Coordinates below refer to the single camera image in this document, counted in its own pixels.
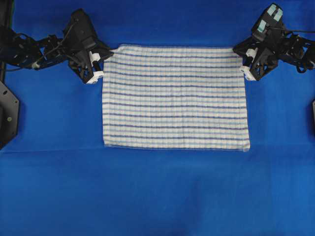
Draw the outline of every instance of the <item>cable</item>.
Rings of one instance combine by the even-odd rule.
[[[282,30],[282,31],[285,31],[285,32],[315,33],[315,31],[308,31],[308,30],[291,30],[291,29],[282,29],[282,28],[277,28],[277,27],[269,27],[269,29],[272,29],[272,30]]]
[[[63,42],[66,40],[66,38],[69,36],[72,27],[73,27],[76,23],[77,23],[77,22],[73,23],[73,24],[70,26],[70,28],[69,28],[67,34],[64,36],[63,40],[59,43],[59,45],[58,45],[57,47],[55,47],[55,48],[53,48],[52,50],[46,52],[46,53],[43,54],[39,59],[37,59],[36,61],[34,61],[34,62],[32,62],[32,63],[29,63],[29,64],[27,64],[27,65],[25,65],[25,66],[23,66],[23,67],[19,67],[19,68],[16,68],[16,69],[4,70],[4,71],[5,71],[5,72],[13,72],[13,71],[18,71],[18,70],[25,69],[25,68],[27,68],[27,67],[29,67],[29,66],[32,66],[34,63],[38,62],[39,60],[42,60],[42,59],[43,59],[44,57],[46,57],[48,54],[50,54],[50,53],[54,52],[55,50],[57,50],[57,49],[63,44]]]

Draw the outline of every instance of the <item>white towel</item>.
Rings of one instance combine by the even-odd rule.
[[[106,146],[250,148],[242,58],[232,48],[122,45],[104,62]]]

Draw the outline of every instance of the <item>blue backdrop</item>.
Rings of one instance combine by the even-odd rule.
[[[270,1],[16,0],[13,29],[56,33],[77,8],[110,47],[233,46]],[[280,0],[315,30],[315,1]],[[315,39],[315,35],[306,35]],[[19,135],[0,153],[0,236],[315,235],[315,72],[246,82],[249,152],[104,148],[101,86],[67,64],[7,73]]]

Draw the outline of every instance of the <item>black metal plate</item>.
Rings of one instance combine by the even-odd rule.
[[[17,134],[20,107],[19,100],[2,82],[0,82],[0,106],[3,107],[2,124],[0,126],[1,149]]]

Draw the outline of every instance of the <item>robotic arm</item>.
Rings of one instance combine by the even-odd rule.
[[[39,41],[23,33],[0,26],[0,61],[23,68],[41,70],[68,60],[68,66],[85,84],[103,76],[99,62],[113,55],[100,41],[89,16],[78,9],[63,30],[64,38],[50,35]]]
[[[247,80],[259,81],[278,66],[278,60],[296,66],[299,73],[314,69],[315,41],[293,33],[298,30],[287,30],[282,17],[283,10],[271,4],[253,26],[252,36],[233,48],[244,59],[240,70]]]

